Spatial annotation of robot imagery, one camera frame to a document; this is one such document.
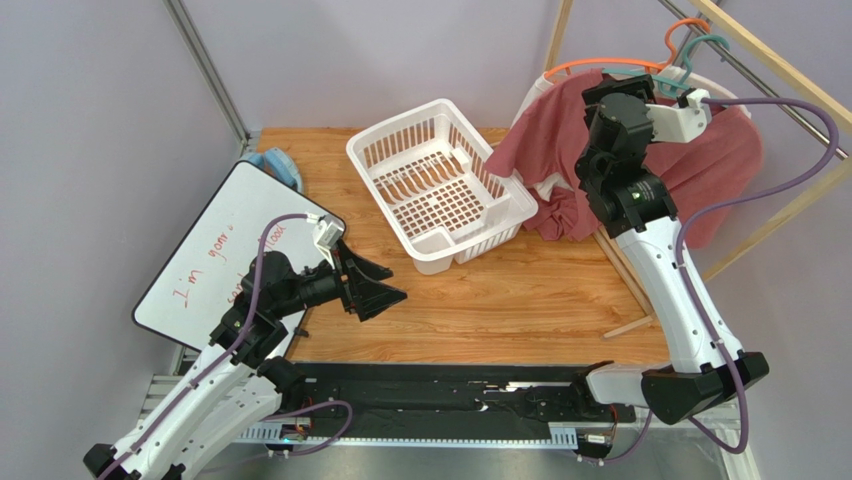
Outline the teal clothes hanger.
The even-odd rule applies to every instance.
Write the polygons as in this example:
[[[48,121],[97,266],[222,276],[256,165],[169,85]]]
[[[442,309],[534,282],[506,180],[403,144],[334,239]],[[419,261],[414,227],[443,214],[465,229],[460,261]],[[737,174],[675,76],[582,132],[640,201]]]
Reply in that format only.
[[[696,75],[694,78],[692,78],[692,50],[699,43],[706,42],[714,42],[725,48],[729,47],[729,43],[719,35],[701,35],[689,41],[680,50],[674,52],[674,60],[681,61],[681,66],[676,66],[669,62],[663,67],[656,65],[650,67],[649,75],[655,82],[654,91],[657,97],[665,97],[668,99],[675,100],[680,94],[685,93],[690,88],[695,88],[707,90],[712,98],[735,98],[735,95],[728,89],[708,78],[705,78],[701,75]]]

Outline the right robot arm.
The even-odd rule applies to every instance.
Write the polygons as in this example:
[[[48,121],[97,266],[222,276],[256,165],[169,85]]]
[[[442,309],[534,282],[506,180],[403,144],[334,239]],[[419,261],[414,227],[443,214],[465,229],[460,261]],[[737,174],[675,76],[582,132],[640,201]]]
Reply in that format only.
[[[674,199],[644,165],[653,143],[688,144],[712,121],[704,89],[660,105],[644,74],[583,91],[588,143],[575,165],[580,188],[610,239],[636,269],[669,352],[662,366],[603,363],[583,377],[599,404],[635,404],[673,425],[742,398],[770,371],[719,315],[697,273]]]

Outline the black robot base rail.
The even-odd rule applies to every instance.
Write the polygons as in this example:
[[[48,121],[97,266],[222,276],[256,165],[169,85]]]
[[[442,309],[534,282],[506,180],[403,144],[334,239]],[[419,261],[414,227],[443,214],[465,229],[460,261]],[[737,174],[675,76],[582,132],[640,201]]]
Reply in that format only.
[[[619,426],[648,415],[676,425],[690,401],[722,387],[705,404],[703,425],[739,428],[729,375],[681,384],[670,368],[651,381],[666,398],[597,400],[587,366],[290,363],[273,361],[239,381],[195,428],[179,431],[166,461],[173,477],[189,477],[239,441],[283,451],[295,444],[413,445],[461,448],[567,448],[610,459]]]

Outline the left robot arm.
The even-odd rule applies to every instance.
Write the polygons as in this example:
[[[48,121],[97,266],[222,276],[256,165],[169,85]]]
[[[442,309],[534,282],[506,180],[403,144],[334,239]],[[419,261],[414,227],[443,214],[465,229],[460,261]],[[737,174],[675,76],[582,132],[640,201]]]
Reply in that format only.
[[[247,427],[287,404],[301,406],[304,374],[284,353],[293,339],[284,318],[340,301],[359,320],[406,300],[386,284],[390,269],[342,240],[326,258],[295,270],[279,251],[257,255],[243,291],[212,331],[192,369],[135,429],[96,444],[83,463],[96,479],[190,479]]]

